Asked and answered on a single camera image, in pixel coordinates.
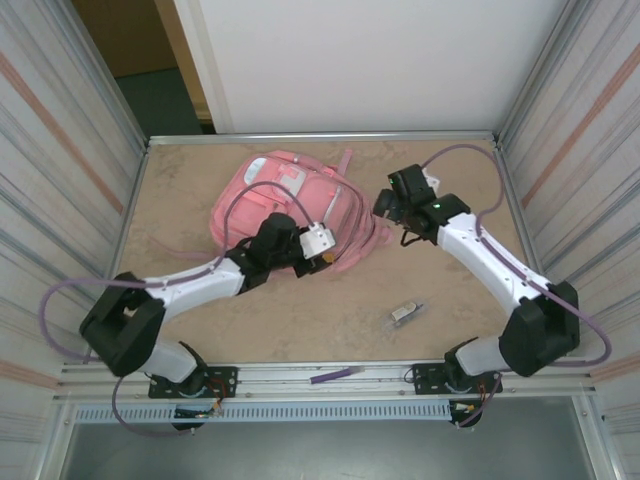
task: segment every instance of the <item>floor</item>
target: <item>floor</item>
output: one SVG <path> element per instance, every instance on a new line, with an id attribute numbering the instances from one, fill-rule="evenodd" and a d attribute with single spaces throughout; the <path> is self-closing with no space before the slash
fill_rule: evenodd
<path id="1" fill-rule="evenodd" d="M 496 399 L 475 431 L 444 421 L 236 423 L 191 437 L 76 427 L 67 480 L 588 480 L 569 398 Z"/>
<path id="2" fill-rule="evenodd" d="M 347 178 L 370 198 L 388 187 L 387 174 L 428 158 L 449 141 L 325 142 L 296 144 L 162 145 L 150 151 L 128 232 L 121 271 L 139 278 L 194 268 L 200 261 L 176 258 L 152 239 L 183 251 L 216 246 L 209 232 L 211 208 L 246 159 L 259 152 L 289 150 L 337 164 L 353 149 Z M 488 142 L 475 142 L 490 148 Z M 455 150 L 429 169 L 441 194 L 455 192 L 473 211 L 495 202 L 498 178 L 486 158 Z M 506 203 L 486 219 L 489 231 L 522 256 Z M 502 332 L 504 310 L 460 262 L 428 242 L 377 247 L 352 269 L 300 279 L 276 272 L 259 288 L 189 310 L 163 326 L 161 336 L 191 345 L 210 362 L 373 361 L 442 358 L 474 336 Z M 428 308 L 389 331 L 384 317 L 409 299 Z"/>
<path id="3" fill-rule="evenodd" d="M 147 137 L 202 134 L 177 68 L 120 77 L 116 83 Z"/>

